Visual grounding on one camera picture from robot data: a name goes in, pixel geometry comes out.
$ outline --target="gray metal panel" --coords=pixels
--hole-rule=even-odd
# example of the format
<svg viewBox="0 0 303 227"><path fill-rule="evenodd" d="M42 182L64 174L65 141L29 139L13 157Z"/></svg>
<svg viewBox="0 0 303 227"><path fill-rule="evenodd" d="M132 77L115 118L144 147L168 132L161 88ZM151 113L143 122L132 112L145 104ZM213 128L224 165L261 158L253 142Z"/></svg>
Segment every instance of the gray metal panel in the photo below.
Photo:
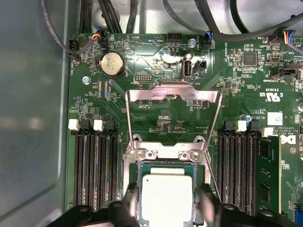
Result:
<svg viewBox="0 0 303 227"><path fill-rule="evenodd" d="M78 1L47 3L60 37L68 3L75 33ZM40 1L5 1L0 30L0 226L45 226L63 211L68 65Z"/></svg>
<svg viewBox="0 0 303 227"><path fill-rule="evenodd" d="M114 7L120 14L123 32L129 16L130 0L112 0ZM162 0L138 0L138 13L136 33L166 33L183 32L192 33L181 27L167 14ZM213 17L221 32L226 34L239 33L232 21L229 0L208 0ZM93 27L104 26L98 0L93 0ZM207 29L207 25L200 16L193 0L169 0L175 12L189 24ZM291 15L302 13L303 3L300 0L238 0L238 10L245 26L250 31L257 31L290 18ZM303 30L303 21L292 27Z"/></svg>

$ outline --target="black dimm slot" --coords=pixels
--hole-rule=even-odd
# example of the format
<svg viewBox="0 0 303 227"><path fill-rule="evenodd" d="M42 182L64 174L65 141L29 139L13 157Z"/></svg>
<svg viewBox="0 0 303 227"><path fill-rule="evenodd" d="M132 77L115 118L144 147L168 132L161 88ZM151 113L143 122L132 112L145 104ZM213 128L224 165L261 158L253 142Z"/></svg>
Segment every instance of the black dimm slot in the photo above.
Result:
<svg viewBox="0 0 303 227"><path fill-rule="evenodd" d="M90 151L90 136L84 135L83 152L82 152L82 186L81 186L81 205L89 204L89 151Z"/></svg>
<svg viewBox="0 0 303 227"><path fill-rule="evenodd" d="M79 195L79 158L80 158L80 140L81 136L75 136L75 183L74 183L74 206L79 204L78 195Z"/></svg>
<svg viewBox="0 0 303 227"><path fill-rule="evenodd" d="M250 137L246 138L246 169L245 169L245 207L246 213L251 214L251 142Z"/></svg>
<svg viewBox="0 0 303 227"><path fill-rule="evenodd" d="M240 206L240 197L241 197L241 137L236 136L235 138L235 174L234 174L234 204Z"/></svg>
<svg viewBox="0 0 303 227"><path fill-rule="evenodd" d="M246 137L241 135L240 139L240 205L239 208L245 211L245 192L246 192Z"/></svg>
<svg viewBox="0 0 303 227"><path fill-rule="evenodd" d="M234 136L230 137L230 152L229 152L229 201L228 203L234 204L234 171L235 171L235 159L234 159L234 154L235 154L235 144L234 144Z"/></svg>
<svg viewBox="0 0 303 227"><path fill-rule="evenodd" d="M110 136L110 182L109 182L109 200L115 201L117 198L118 183L118 141L117 136Z"/></svg>
<svg viewBox="0 0 303 227"><path fill-rule="evenodd" d="M219 137L219 144L217 146L217 171L216 171L216 179L217 179L217 186L219 190L220 197L223 197L223 136Z"/></svg>
<svg viewBox="0 0 303 227"><path fill-rule="evenodd" d="M93 208L96 212L96 190L95 190L95 180L96 180L96 150L95 150L95 136L90 136L90 173L89 173L89 205Z"/></svg>
<svg viewBox="0 0 303 227"><path fill-rule="evenodd" d="M82 204L82 175L83 175L83 135L79 135L79 147L78 147L78 154L79 154L79 158L78 158L78 173L77 173L77 205L81 205Z"/></svg>
<svg viewBox="0 0 303 227"><path fill-rule="evenodd" d="M251 199L251 215L256 215L256 161L257 161L257 138L256 135L251 135L250 139L251 146L251 188L250 188L250 199Z"/></svg>
<svg viewBox="0 0 303 227"><path fill-rule="evenodd" d="M222 202L228 203L229 197L229 153L230 153L230 137L224 136L224 146L223 146L223 197Z"/></svg>
<svg viewBox="0 0 303 227"><path fill-rule="evenodd" d="M99 178L98 187L100 188L100 203L98 207L103 208L106 203L106 176L107 176L107 138L105 136L99 137L99 149L100 149L100 160L99 160Z"/></svg>

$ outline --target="capacitor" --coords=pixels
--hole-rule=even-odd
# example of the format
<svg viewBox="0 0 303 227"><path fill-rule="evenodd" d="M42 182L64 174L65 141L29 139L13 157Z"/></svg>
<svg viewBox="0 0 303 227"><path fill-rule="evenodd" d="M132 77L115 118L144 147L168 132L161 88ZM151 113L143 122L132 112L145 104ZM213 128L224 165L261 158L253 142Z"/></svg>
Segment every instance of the capacitor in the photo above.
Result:
<svg viewBox="0 0 303 227"><path fill-rule="evenodd" d="M125 62L120 54L110 52L104 54L100 60L97 60L97 67L105 76L114 79L124 73Z"/></svg>
<svg viewBox="0 0 303 227"><path fill-rule="evenodd" d="M240 120L241 120L241 121L246 121L246 123L249 123L249 122L251 122L252 117L249 116L249 115L241 114Z"/></svg>
<svg viewBox="0 0 303 227"><path fill-rule="evenodd" d="M298 110L300 112L303 112L303 102L299 102L299 104L298 104Z"/></svg>

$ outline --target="black cable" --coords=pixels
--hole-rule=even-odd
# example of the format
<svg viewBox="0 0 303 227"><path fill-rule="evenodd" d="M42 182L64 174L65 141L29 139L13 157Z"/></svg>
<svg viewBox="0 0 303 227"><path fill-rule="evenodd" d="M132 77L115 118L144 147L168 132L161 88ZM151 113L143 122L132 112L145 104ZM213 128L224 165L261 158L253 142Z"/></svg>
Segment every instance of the black cable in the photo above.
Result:
<svg viewBox="0 0 303 227"><path fill-rule="evenodd" d="M66 52L68 52L70 54L73 54L73 55L78 55L78 54L81 54L81 53L85 52L89 48L89 46L93 43L93 40L90 39L78 51L74 51L74 50L68 48L67 46L65 46L62 43L62 41L60 40L60 38L58 37L58 35L55 32L54 28L53 28L51 19L49 18L48 11L47 11L46 0L41 0L41 6L42 6L42 13L43 13L43 16L44 16L44 19L45 19L46 26L47 26L48 30L51 32L54 40L58 43L58 45L61 46L62 49L66 50Z"/></svg>
<svg viewBox="0 0 303 227"><path fill-rule="evenodd" d="M199 30L193 26L191 26L190 24L186 23L184 20L182 20L176 13L175 11L171 8L168 0L163 0L163 5L167 11L167 13L170 15L170 17L176 21L178 24L182 25L183 27L187 28L188 30L195 32L197 34L200 35L204 35L205 31L203 30Z"/></svg>
<svg viewBox="0 0 303 227"><path fill-rule="evenodd" d="M218 40L225 41L225 42L238 42L238 41L244 41L248 39L252 39L258 36L266 36L266 35L271 35L273 34L276 30L283 30L286 29L301 20L303 20L303 13L290 18L280 24L277 24L275 26L262 29L256 32L251 32L251 33L246 33L246 34L237 34L237 35L226 35L220 32L218 29L213 15L208 7L207 1L206 0L195 0L195 3L197 5L197 8L203 17L204 21L208 25L209 29L212 31L212 33L216 36Z"/></svg>
<svg viewBox="0 0 303 227"><path fill-rule="evenodd" d="M85 33L92 33L91 31L91 11L92 0L85 0Z"/></svg>
<svg viewBox="0 0 303 227"><path fill-rule="evenodd" d="M293 43L288 43L287 46L289 46L290 48L292 48L294 51L299 52L300 54L303 55L303 50L300 50L298 47L296 47Z"/></svg>
<svg viewBox="0 0 303 227"><path fill-rule="evenodd" d="M231 13L232 13L232 19L235 22L237 28L242 34L249 33L249 30L245 27L243 24L239 12L238 12L238 6L237 6L237 0L230 0L230 7L231 7Z"/></svg>
<svg viewBox="0 0 303 227"><path fill-rule="evenodd" d="M110 18L110 15L108 13L108 10L106 8L104 0L98 0L104 20L106 22L107 28L110 33L116 33L114 24L112 22L112 19Z"/></svg>
<svg viewBox="0 0 303 227"><path fill-rule="evenodd" d="M112 2L110 0L105 0L104 2L105 2L105 5L106 5L106 8L107 8L107 10L110 14L110 17L113 21L116 32L117 33L123 33L122 29L121 29L121 26L119 24L118 18L117 18L117 14L116 14L115 9L112 5Z"/></svg>
<svg viewBox="0 0 303 227"><path fill-rule="evenodd" d="M79 18L79 32L85 33L85 18L84 18L84 10L85 10L85 0L81 0L80 3L80 18Z"/></svg>
<svg viewBox="0 0 303 227"><path fill-rule="evenodd" d="M126 33L134 32L134 25L137 17L137 0L131 0L129 19L126 26Z"/></svg>

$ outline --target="white slot latch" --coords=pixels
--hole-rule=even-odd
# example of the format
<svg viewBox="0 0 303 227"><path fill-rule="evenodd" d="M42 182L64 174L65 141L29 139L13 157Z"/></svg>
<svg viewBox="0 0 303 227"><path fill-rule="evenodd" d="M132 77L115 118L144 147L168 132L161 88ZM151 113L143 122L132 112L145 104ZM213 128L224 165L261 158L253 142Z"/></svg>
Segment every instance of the white slot latch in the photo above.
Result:
<svg viewBox="0 0 303 227"><path fill-rule="evenodd" d="M241 132L241 131L246 131L246 121L237 121L236 126L235 126L235 131L236 132Z"/></svg>
<svg viewBox="0 0 303 227"><path fill-rule="evenodd" d="M73 131L79 131L80 125L78 119L69 119L68 121L68 129Z"/></svg>
<svg viewBox="0 0 303 227"><path fill-rule="evenodd" d="M274 128L263 128L261 134L262 137L272 136L274 134Z"/></svg>
<svg viewBox="0 0 303 227"><path fill-rule="evenodd" d="M94 130L103 131L104 125L102 120L94 120Z"/></svg>

